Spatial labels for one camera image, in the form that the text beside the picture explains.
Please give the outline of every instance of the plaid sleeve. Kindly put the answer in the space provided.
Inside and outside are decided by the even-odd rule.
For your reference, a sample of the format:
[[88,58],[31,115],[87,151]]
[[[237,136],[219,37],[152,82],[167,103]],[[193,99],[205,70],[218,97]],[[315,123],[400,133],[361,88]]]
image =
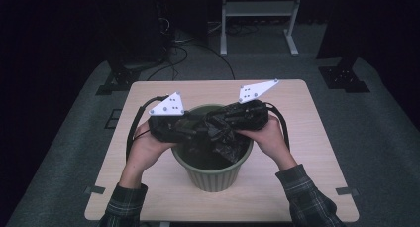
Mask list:
[[303,165],[275,175],[290,202],[290,215],[295,226],[345,226],[336,215],[336,204],[318,190]]
[[138,227],[148,187],[128,189],[117,184],[98,227]]

